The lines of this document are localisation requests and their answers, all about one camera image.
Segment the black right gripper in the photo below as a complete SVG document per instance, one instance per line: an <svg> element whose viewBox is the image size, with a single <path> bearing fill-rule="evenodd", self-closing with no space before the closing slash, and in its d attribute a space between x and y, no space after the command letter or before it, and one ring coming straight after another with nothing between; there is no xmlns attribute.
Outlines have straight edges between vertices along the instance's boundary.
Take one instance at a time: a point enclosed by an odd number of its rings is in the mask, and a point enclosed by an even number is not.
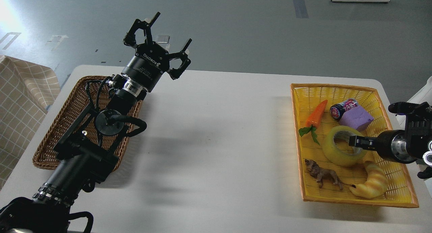
<svg viewBox="0 0 432 233"><path fill-rule="evenodd" d="M384 160L398 163L410 163L403 130L386 130L378 137L350 136L349 145L369 151L376 151Z"/></svg>

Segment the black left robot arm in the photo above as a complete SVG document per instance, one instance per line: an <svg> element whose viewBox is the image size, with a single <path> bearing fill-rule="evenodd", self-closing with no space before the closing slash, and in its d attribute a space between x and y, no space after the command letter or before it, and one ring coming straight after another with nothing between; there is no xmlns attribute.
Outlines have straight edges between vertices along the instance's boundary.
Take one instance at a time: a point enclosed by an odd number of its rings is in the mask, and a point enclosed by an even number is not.
<svg viewBox="0 0 432 233"><path fill-rule="evenodd" d="M191 39L176 53L153 40L159 16L134 21L123 42L135 55L120 74L85 82L88 104L54 145L59 165L31 199L18 197L1 209L2 233L67 233L78 218L87 219L84 232L91 232L90 212L71 213L78 194L104 182L120 161L115 151L121 142L146 130L145 121L129 115L133 107L164 73L176 80L190 65Z"/></svg>

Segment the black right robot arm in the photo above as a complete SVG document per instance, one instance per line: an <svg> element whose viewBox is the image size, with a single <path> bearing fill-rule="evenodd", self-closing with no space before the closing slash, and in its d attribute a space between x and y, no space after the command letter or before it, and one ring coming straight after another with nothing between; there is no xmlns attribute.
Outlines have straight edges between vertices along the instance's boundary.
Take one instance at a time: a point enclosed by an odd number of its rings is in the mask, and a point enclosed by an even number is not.
<svg viewBox="0 0 432 233"><path fill-rule="evenodd" d="M404 130L386 130L377 137L350 136L349 145L376 151L384 160L401 164L423 161L427 168L417 173L420 179L431 178L432 115L428 102L396 102L391 113L405 116Z"/></svg>

